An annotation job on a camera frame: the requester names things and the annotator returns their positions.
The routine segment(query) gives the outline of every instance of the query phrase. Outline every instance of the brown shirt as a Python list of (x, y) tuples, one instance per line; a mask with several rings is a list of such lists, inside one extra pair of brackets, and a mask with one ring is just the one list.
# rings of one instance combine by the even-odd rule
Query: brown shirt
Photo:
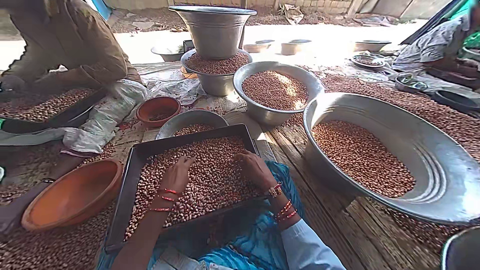
[(26, 46), (3, 74), (27, 82), (65, 66), (79, 86), (102, 87), (120, 79), (142, 83), (102, 16), (82, 0), (50, 0), (49, 20), (12, 14)]

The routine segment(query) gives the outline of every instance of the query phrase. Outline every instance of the terracotta bowl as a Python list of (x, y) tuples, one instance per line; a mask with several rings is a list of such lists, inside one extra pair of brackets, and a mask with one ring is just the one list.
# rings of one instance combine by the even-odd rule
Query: terracotta bowl
[[(145, 101), (137, 110), (137, 118), (149, 128), (163, 126), (168, 120), (180, 112), (180, 102), (171, 97), (158, 97)], [(150, 119), (159, 113), (172, 113), (167, 118), (151, 121)]]
[(96, 215), (117, 197), (122, 171), (117, 160), (99, 160), (69, 172), (30, 203), (22, 226), (29, 231), (44, 231)]

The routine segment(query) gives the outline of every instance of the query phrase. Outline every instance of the aluminum basin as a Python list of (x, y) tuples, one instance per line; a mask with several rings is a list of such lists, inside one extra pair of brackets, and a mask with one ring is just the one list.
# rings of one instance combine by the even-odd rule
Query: aluminum basin
[[(248, 62), (252, 62), (252, 56), (246, 51), (239, 49), (242, 53), (248, 55)], [(192, 49), (183, 54), (180, 59), (181, 64), (192, 72), (197, 74), (200, 84), (207, 94), (213, 96), (224, 97), (233, 93), (233, 75), (230, 74), (207, 74), (200, 71), (196, 71), (187, 65), (187, 59), (196, 52), (196, 49)]]
[(463, 230), (450, 237), (442, 249), (441, 270), (478, 269), (480, 227)]
[(206, 124), (213, 128), (228, 126), (227, 121), (214, 112), (209, 110), (189, 110), (168, 120), (158, 131), (155, 140), (173, 137), (178, 130), (191, 124)]
[(239, 49), (243, 26), (254, 10), (209, 7), (172, 6), (183, 19), (192, 36), (193, 44), (202, 57), (227, 59)]
[(304, 108), (298, 110), (277, 110), (265, 107), (253, 100), (251, 100), (243, 92), (241, 84), (249, 76), (262, 71), (272, 70), (283, 75), (288, 75), (298, 81), (301, 81), (308, 92), (307, 103), (314, 99), (317, 95), (325, 92), (325, 86), (322, 82), (311, 72), (308, 72), (298, 66), (282, 64), (279, 62), (253, 62), (246, 64), (235, 72), (233, 77), (233, 86), (237, 93), (247, 102), (247, 113), (257, 122), (269, 126), (278, 126), (283, 124), (292, 114), (303, 112)]
[[(416, 180), (413, 190), (388, 198), (343, 173), (317, 146), (312, 128), (329, 120), (346, 121), (373, 133)], [(305, 158), (323, 180), (353, 185), (363, 195), (419, 219), (462, 224), (480, 217), (480, 166), (455, 140), (422, 118), (378, 99), (326, 93), (303, 114), (308, 137)]]

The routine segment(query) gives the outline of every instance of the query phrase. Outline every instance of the concrete floor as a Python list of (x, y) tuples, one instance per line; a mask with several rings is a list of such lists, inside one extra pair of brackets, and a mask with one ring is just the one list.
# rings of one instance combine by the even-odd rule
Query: concrete floor
[[(390, 40), (391, 45), (384, 49), (396, 49), (397, 44), (422, 27), (426, 20), (416, 23), (395, 25), (392, 27), (347, 27), (340, 25), (255, 25), (245, 28), (245, 44), (256, 40), (273, 39), (276, 44), (264, 53), (252, 54), (254, 61), (280, 61), (290, 64), (321, 64), (332, 66), (339, 64), (344, 58), (351, 56), (354, 41), (376, 39)], [(128, 54), (131, 63), (163, 62), (159, 55), (150, 49), (155, 46), (175, 47), (183, 40), (190, 39), (188, 32), (173, 33), (168, 30), (139, 33), (115, 34), (123, 50)], [(305, 52), (294, 56), (280, 55), (280, 43), (292, 39), (312, 40)], [(1, 40), (0, 37), (0, 70), (18, 59), (25, 43), (23, 40)]]

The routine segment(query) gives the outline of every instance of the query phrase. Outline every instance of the bangle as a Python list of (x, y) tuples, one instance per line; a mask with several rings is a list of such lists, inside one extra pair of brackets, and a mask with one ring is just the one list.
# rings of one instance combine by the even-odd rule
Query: bangle
[(175, 200), (175, 199), (165, 197), (165, 196), (162, 196), (162, 199), (167, 200), (167, 201), (171, 201), (171, 202), (173, 202)]
[(290, 214), (288, 214), (286, 217), (282, 218), (282, 219), (277, 219), (277, 223), (281, 222), (281, 221), (284, 221), (286, 219), (289, 219), (293, 216), (295, 216), (295, 214), (297, 214), (297, 210), (295, 209), (293, 212), (291, 212)]
[(282, 194), (282, 182), (278, 182), (275, 186), (272, 186), (268, 189), (268, 194), (270, 194), (273, 198), (277, 197), (278, 195)]
[(282, 210), (276, 215), (277, 218), (280, 218), (284, 213), (286, 213), (290, 207), (292, 207), (292, 201), (288, 200), (288, 203), (282, 208)]
[(170, 193), (173, 193), (173, 194), (178, 194), (178, 192), (175, 191), (175, 190), (173, 190), (173, 189), (167, 189), (167, 188), (165, 188), (165, 191), (170, 192)]
[(170, 212), (170, 208), (150, 208), (150, 211), (157, 211), (157, 212)]

